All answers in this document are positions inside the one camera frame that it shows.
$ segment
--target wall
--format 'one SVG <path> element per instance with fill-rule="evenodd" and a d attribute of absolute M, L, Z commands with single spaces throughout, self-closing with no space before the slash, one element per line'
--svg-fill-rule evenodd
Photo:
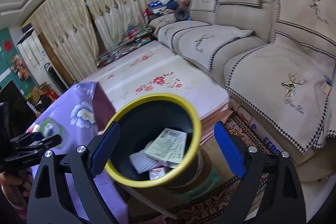
<path fill-rule="evenodd" d="M 10 52 L 5 51 L 5 49 L 3 48 L 3 43 L 6 40 L 12 43 L 12 50 Z M 17 51 L 14 47 L 13 40 L 11 38 L 8 28 L 5 28 L 0 30 L 0 86 L 3 87 L 10 80 L 13 80 L 16 87 L 21 91 L 21 93 L 23 93 L 24 96 L 27 96 L 35 83 L 32 78 L 29 78 L 28 80 L 19 79 L 19 77 L 10 70 L 12 60 L 11 54 L 15 55 L 17 54 Z"/>

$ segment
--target mattress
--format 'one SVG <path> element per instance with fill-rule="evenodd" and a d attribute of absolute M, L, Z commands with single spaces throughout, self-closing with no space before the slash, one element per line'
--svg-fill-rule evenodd
<path fill-rule="evenodd" d="M 195 107 L 206 131 L 213 124 L 209 123 L 211 117 L 221 118 L 228 111 L 229 95 L 225 89 L 157 41 L 83 80 L 88 81 L 100 82 L 117 111 L 143 95 L 157 92 L 180 95 Z"/>

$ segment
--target trash can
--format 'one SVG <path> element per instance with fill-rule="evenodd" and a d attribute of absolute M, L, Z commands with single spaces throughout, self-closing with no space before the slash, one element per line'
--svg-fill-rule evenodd
<path fill-rule="evenodd" d="M 120 124 L 120 139 L 105 166 L 117 182 L 136 188 L 164 185 L 187 170 L 195 160 L 201 140 L 201 122 L 194 107 L 184 98 L 170 93 L 154 93 L 125 105 L 110 120 Z M 148 172 L 138 174 L 129 156 L 155 140 L 165 128 L 187 133 L 182 162 L 166 175 L 149 180 Z"/>

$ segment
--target yellow rim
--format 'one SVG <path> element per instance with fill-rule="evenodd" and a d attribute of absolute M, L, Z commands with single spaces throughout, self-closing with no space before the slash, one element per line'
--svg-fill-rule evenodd
<path fill-rule="evenodd" d="M 145 95 L 143 97 L 140 97 L 138 99 L 133 100 L 132 102 L 125 105 L 122 109 L 120 109 L 108 122 L 105 129 L 109 127 L 109 125 L 112 122 L 118 122 L 122 116 L 124 116 L 127 112 L 129 112 L 134 107 L 137 107 L 138 105 L 141 105 L 146 102 L 150 101 L 170 101 L 175 104 L 178 104 L 181 106 L 189 115 L 192 125 L 193 125 L 193 137 L 189 146 L 189 149 L 187 153 L 185 154 L 183 161 L 173 170 L 171 170 L 169 173 L 164 175 L 161 178 L 155 179 L 155 180 L 146 180 L 146 181 L 136 181 L 131 180 L 123 175 L 121 175 L 112 165 L 111 161 L 108 160 L 107 164 L 105 165 L 105 170 L 107 173 L 117 182 L 122 183 L 124 185 L 130 186 L 130 187 L 136 187 L 136 188 L 147 188 L 147 187 L 153 187 L 158 186 L 162 184 L 166 184 L 169 181 L 173 180 L 184 170 L 187 169 L 187 167 L 192 163 L 192 161 L 197 156 L 197 151 L 199 149 L 199 144 L 201 141 L 201 122 L 199 120 L 198 114 L 194 107 L 184 98 L 171 94 L 171 93 L 153 93 L 149 95 Z"/>

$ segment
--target paper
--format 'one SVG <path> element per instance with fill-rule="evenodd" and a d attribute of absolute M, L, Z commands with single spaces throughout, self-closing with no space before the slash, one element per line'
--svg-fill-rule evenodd
<path fill-rule="evenodd" d="M 331 89 L 331 86 L 326 82 L 323 82 L 323 84 L 320 86 L 320 90 L 322 90 L 327 96 L 329 96 Z"/>
<path fill-rule="evenodd" d="M 145 150 L 145 154 L 164 166 L 176 167 L 184 156 L 187 133 L 165 128 Z"/>

